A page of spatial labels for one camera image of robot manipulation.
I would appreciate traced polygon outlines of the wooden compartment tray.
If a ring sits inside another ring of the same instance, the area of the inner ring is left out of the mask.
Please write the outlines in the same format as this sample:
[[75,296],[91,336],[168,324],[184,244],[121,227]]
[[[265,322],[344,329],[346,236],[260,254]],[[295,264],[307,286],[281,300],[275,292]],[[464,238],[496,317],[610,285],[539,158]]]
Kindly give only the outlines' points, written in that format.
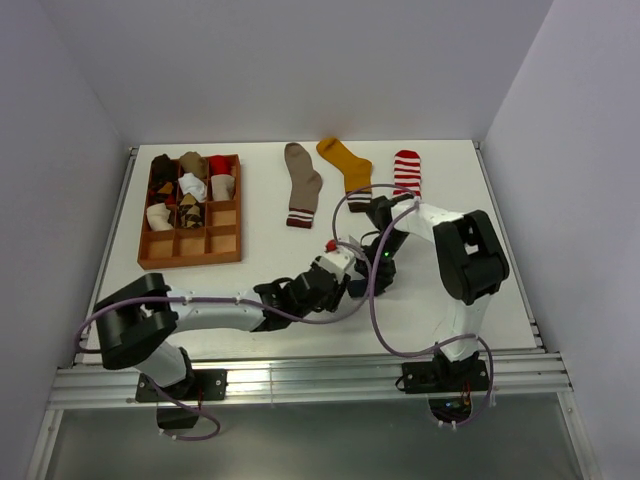
[[138,264],[145,270],[242,259],[242,181],[236,154],[166,154],[151,161]]

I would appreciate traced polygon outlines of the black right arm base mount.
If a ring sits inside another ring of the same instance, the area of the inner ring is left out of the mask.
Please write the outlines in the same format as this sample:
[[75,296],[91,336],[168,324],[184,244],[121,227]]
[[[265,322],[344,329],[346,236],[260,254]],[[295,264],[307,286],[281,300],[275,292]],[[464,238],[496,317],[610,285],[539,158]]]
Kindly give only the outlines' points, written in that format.
[[456,362],[437,355],[429,361],[403,363],[395,387],[407,395],[448,394],[428,403],[437,421],[454,426],[471,418],[472,395],[489,391],[490,376],[477,355]]

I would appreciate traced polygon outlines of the brown argyle sock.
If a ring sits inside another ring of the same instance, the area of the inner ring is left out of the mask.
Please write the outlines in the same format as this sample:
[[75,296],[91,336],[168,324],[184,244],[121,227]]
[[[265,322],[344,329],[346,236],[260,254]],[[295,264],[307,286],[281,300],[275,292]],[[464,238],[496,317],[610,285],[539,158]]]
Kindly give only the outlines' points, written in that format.
[[199,229],[205,226],[204,205],[187,194],[178,205],[178,217],[180,229]]

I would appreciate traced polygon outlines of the navy blue sock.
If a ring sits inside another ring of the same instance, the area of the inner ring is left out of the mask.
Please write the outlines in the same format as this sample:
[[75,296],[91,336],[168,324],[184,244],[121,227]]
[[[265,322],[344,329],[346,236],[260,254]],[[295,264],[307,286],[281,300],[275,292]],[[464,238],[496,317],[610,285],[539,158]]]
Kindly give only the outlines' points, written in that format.
[[369,293],[369,282],[366,279],[351,280],[347,292],[352,299],[366,298]]

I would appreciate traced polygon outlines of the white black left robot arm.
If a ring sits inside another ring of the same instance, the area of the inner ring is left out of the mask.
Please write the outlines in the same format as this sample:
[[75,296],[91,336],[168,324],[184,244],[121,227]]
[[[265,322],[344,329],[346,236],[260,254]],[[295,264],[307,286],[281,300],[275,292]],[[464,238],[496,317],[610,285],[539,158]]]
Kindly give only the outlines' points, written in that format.
[[145,274],[96,307],[102,365],[135,368],[170,398],[183,399],[194,389],[195,374],[186,349],[169,344],[169,336],[283,330],[311,313],[336,311],[349,281],[349,274],[314,262],[293,279],[282,277],[209,302],[170,287],[160,273]]

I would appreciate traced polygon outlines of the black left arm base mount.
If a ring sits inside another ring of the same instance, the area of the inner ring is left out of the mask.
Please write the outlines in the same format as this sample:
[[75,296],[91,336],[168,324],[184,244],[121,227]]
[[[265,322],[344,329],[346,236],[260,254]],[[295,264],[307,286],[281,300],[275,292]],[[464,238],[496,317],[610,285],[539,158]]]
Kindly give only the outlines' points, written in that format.
[[156,408],[156,423],[161,429],[180,432],[192,429],[198,421],[198,415],[178,406],[176,401],[195,402],[195,409],[199,410],[205,401],[222,401],[226,387],[225,369],[194,370],[183,381],[167,387],[156,387],[147,375],[140,374],[135,402],[169,403],[170,407]]

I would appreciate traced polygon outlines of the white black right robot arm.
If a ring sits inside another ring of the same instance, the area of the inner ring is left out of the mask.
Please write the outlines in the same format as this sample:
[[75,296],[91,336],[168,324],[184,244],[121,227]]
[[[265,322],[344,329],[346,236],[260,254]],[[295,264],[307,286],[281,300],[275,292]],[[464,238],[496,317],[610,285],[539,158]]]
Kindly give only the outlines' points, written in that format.
[[434,245],[439,276],[450,296],[444,334],[438,340],[444,356],[433,365],[435,383],[452,390],[468,374],[464,361],[477,355],[477,334],[488,304],[509,277],[510,267],[488,214],[483,210],[458,213],[444,210],[403,194],[372,200],[366,215],[379,232],[364,248],[365,258],[352,280],[353,298],[371,292],[377,296],[393,282],[394,256],[413,235]]

